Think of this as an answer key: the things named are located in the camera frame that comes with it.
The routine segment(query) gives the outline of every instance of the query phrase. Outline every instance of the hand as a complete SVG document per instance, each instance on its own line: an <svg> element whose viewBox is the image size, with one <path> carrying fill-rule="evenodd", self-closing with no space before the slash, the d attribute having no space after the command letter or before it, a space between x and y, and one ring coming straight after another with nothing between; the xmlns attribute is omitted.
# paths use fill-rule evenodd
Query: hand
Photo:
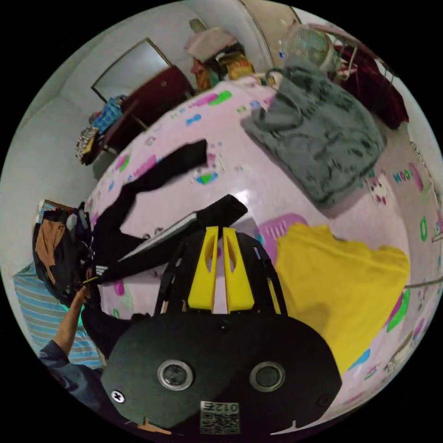
<svg viewBox="0 0 443 443"><path fill-rule="evenodd" d="M75 298L80 300L82 304L90 297L89 289L83 286L76 294Z"/></svg>

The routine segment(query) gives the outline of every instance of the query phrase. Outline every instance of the gray fleece blanket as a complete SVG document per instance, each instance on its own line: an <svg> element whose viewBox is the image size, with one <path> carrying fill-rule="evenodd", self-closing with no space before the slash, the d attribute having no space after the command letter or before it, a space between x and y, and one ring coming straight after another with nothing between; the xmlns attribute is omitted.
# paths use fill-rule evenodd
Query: gray fleece blanket
<svg viewBox="0 0 443 443"><path fill-rule="evenodd" d="M297 180L317 207L358 187L386 145L369 111L309 61L289 59L268 111L241 124Z"/></svg>

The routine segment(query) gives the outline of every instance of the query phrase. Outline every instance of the brown cloth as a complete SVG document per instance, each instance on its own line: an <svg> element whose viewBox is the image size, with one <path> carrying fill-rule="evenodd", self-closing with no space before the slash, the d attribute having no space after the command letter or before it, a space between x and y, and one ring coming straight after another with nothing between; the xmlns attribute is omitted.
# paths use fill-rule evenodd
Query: brown cloth
<svg viewBox="0 0 443 443"><path fill-rule="evenodd" d="M48 272L48 277L53 284L55 284L55 279L49 267L55 265L54 249L60 243L60 240L65 233L65 229L66 226L60 221L53 222L43 220L38 231L36 253L38 258L45 265L46 271Z"/></svg>

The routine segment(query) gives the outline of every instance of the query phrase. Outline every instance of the blue checked cloth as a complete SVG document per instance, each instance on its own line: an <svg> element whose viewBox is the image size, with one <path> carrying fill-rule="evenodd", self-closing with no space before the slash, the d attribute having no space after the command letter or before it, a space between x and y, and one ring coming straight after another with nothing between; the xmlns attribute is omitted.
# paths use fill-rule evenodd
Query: blue checked cloth
<svg viewBox="0 0 443 443"><path fill-rule="evenodd" d="M103 107L102 113L92 122L92 126L98 129L98 133L102 135L111 127L121 116L120 106L116 103L115 98L110 98Z"/></svg>

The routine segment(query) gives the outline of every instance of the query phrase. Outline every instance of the red cloth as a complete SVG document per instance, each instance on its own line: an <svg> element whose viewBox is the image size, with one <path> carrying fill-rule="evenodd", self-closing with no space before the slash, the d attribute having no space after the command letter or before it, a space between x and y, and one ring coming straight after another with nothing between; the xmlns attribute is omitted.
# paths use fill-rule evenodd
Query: red cloth
<svg viewBox="0 0 443 443"><path fill-rule="evenodd" d="M341 58L349 63L354 48L351 46L335 46ZM385 77L379 70L375 60L362 51L357 51L352 73L347 81L343 81L343 89L358 99L369 111L376 114L390 129L397 129L402 122L409 122L405 103L400 93L391 84L391 78Z"/></svg>

